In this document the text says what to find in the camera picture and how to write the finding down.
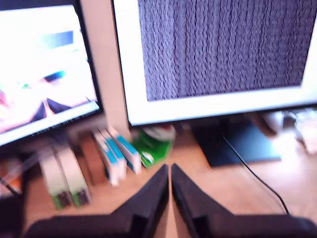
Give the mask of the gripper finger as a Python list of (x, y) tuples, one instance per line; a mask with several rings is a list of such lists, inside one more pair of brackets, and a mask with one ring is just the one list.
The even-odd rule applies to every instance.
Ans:
[(177, 165), (171, 166), (172, 194), (179, 214), (193, 238), (218, 238), (216, 229), (210, 225), (213, 215), (233, 214), (203, 192)]
[(123, 228), (112, 238), (153, 238), (169, 200), (168, 165), (164, 164), (150, 180), (111, 215)]

